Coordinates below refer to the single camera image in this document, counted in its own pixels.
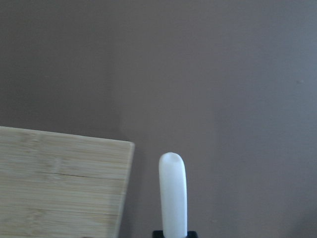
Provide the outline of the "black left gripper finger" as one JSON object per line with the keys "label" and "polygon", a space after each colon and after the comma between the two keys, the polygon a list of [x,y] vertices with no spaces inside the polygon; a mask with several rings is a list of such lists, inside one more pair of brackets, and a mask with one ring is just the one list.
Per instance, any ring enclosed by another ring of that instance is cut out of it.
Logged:
{"label": "black left gripper finger", "polygon": [[163,231],[153,231],[152,238],[164,238]]}

